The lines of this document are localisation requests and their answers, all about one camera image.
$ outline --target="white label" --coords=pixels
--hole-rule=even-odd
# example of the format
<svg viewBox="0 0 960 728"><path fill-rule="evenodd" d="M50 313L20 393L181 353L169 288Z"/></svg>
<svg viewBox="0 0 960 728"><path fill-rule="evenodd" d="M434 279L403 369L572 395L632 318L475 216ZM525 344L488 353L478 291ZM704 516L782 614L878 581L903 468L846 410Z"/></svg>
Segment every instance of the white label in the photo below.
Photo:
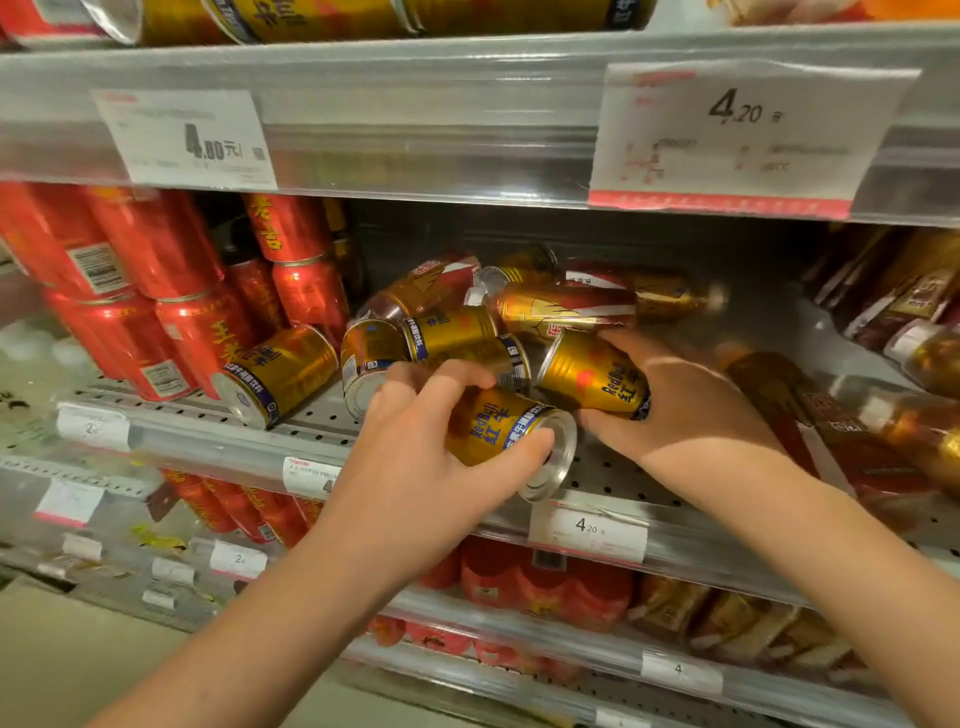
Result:
<svg viewBox="0 0 960 728"><path fill-rule="evenodd" d="M163 581L174 581L178 584L193 586L193 580L197 572L188 564L173 559L154 559L150 566L150 573L154 579Z"/></svg>
<svg viewBox="0 0 960 728"><path fill-rule="evenodd" d="M337 465L287 456L283 458L283 485L298 496L325 499L333 489L340 470Z"/></svg>
<svg viewBox="0 0 960 728"><path fill-rule="evenodd" d="M612 63L589 202L846 219L919 69Z"/></svg>
<svg viewBox="0 0 960 728"><path fill-rule="evenodd" d="M722 695L723 671L709 665L692 665L644 650L640 677L652 683L695 695Z"/></svg>
<svg viewBox="0 0 960 728"><path fill-rule="evenodd" d="M40 499L34 517L83 528L89 523L103 496L103 488L54 477L50 479L50 487Z"/></svg>
<svg viewBox="0 0 960 728"><path fill-rule="evenodd" d="M104 545L96 539L78 536L76 533L63 534L63 553L76 556L86 561L100 561L104 554Z"/></svg>
<svg viewBox="0 0 960 728"><path fill-rule="evenodd" d="M66 254L97 296L119 291L129 285L109 243L68 248Z"/></svg>
<svg viewBox="0 0 960 728"><path fill-rule="evenodd" d="M130 452L130 420L120 412L61 404L57 432L67 440L94 448Z"/></svg>
<svg viewBox="0 0 960 728"><path fill-rule="evenodd" d="M530 546L547 546L586 556L606 556L625 565L642 564L647 529L638 523L565 508L556 500L535 503Z"/></svg>
<svg viewBox="0 0 960 728"><path fill-rule="evenodd" d="M255 548L217 541L210 554L210 568L244 581L253 581L267 568L267 554Z"/></svg>
<svg viewBox="0 0 960 728"><path fill-rule="evenodd" d="M92 94L135 184L276 190L249 91Z"/></svg>

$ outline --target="hand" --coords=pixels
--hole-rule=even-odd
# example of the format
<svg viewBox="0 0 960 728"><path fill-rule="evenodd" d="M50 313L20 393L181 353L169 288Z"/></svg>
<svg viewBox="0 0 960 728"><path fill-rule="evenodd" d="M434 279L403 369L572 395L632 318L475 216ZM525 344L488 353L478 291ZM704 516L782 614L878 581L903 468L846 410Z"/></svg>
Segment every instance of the hand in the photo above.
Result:
<svg viewBox="0 0 960 728"><path fill-rule="evenodd" d="M377 569L391 580L390 590L443 560L553 447L553 432L536 429L468 468L444 446L450 412L467 387L489 389L496 378L462 360L427 377L415 364L390 368L318 523L328 538L338 534L327 557L357 558L367 576Z"/></svg>

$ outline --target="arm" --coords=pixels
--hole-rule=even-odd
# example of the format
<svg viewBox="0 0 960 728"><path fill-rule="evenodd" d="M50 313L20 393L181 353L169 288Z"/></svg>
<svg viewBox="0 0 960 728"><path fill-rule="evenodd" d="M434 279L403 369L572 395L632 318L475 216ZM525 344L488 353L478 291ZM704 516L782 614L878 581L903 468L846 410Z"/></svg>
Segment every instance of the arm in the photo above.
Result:
<svg viewBox="0 0 960 728"><path fill-rule="evenodd" d="M716 372L633 331L603 337L647 376L650 417L583 425L793 582L921 725L960 716L960 583L808 475Z"/></svg>
<svg viewBox="0 0 960 728"><path fill-rule="evenodd" d="M418 394L422 376L391 367L306 538L91 728L279 725L396 592L533 476L552 432L473 468L444 447L465 387L493 375L446 362Z"/></svg>

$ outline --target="red can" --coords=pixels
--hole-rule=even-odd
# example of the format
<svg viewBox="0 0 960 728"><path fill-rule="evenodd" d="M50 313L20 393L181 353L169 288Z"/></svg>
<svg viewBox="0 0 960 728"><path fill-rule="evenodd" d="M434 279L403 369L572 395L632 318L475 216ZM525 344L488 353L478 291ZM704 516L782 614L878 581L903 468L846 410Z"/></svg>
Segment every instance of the red can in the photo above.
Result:
<svg viewBox="0 0 960 728"><path fill-rule="evenodd" d="M204 486L220 501L247 538L255 544L266 544L274 540L273 529L253 507L243 488L217 477L205 477Z"/></svg>
<svg viewBox="0 0 960 728"><path fill-rule="evenodd" d="M256 336L239 297L225 284L178 301L157 301L156 317L208 397L218 400L210 378Z"/></svg>
<svg viewBox="0 0 960 728"><path fill-rule="evenodd" d="M7 243L41 283L78 301L132 291L82 190L70 184L0 184L0 215L19 234Z"/></svg>
<svg viewBox="0 0 960 728"><path fill-rule="evenodd" d="M189 192L87 187L90 209L140 292L152 299L196 296L224 268Z"/></svg>
<svg viewBox="0 0 960 728"><path fill-rule="evenodd" d="M336 262L311 258L274 266L274 283L291 326L313 324L339 348L350 312Z"/></svg>
<svg viewBox="0 0 960 728"><path fill-rule="evenodd" d="M147 401L169 401L197 389L170 337L154 313L154 302L137 293L87 303L84 319L110 356Z"/></svg>
<svg viewBox="0 0 960 728"><path fill-rule="evenodd" d="M216 496L210 493L199 475L161 468L167 480L173 485L177 495L193 509L197 517L214 533L229 533L237 524Z"/></svg>
<svg viewBox="0 0 960 728"><path fill-rule="evenodd" d="M245 195L260 250L274 263L292 263L333 250L330 228L316 200L296 195Z"/></svg>
<svg viewBox="0 0 960 728"><path fill-rule="evenodd" d="M255 257L228 266L227 275L251 315L257 343L287 328L287 317L283 313L280 296L276 294L270 263Z"/></svg>
<svg viewBox="0 0 960 728"><path fill-rule="evenodd" d="M86 352L90 354L100 371L108 379L124 379L127 370L113 355L107 342L100 338L97 331L89 324L87 304L74 301L53 288L43 288L43 300L57 314L63 326L79 341Z"/></svg>

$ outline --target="metal shelf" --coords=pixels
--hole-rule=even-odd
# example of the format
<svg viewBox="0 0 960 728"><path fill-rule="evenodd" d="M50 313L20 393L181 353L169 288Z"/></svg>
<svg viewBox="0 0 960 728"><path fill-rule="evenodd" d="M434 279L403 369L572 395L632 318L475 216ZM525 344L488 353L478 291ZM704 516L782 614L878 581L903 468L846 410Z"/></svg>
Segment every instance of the metal shelf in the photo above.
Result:
<svg viewBox="0 0 960 728"><path fill-rule="evenodd" d="M921 68L853 218L960 223L960 24L682 30L6 54L0 177L127 183L93 89L249 89L282 191L583 207L608 63L761 59Z"/></svg>

